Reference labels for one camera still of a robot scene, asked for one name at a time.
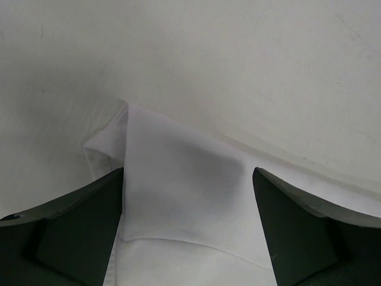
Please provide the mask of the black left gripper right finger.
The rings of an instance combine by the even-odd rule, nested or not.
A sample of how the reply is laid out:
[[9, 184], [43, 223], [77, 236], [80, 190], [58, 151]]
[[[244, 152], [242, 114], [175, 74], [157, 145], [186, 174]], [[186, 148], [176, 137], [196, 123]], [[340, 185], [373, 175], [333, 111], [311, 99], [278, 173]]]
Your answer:
[[252, 181], [278, 285], [380, 285], [380, 218], [262, 168], [255, 168]]

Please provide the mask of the white t shirt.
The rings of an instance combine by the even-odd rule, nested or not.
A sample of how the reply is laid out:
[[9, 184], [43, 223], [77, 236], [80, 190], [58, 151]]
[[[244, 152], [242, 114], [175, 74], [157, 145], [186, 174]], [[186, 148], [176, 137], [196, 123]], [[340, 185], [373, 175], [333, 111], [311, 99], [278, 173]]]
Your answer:
[[332, 203], [380, 204], [125, 106], [85, 143], [93, 177], [122, 167], [123, 211], [105, 285], [274, 285], [252, 174], [268, 167]]

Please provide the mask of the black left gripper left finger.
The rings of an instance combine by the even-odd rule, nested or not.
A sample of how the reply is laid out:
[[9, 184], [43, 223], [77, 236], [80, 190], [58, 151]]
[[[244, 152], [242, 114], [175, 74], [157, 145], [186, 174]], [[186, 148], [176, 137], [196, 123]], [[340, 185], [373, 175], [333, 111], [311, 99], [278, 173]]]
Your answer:
[[1, 219], [1, 285], [102, 285], [122, 211], [122, 168]]

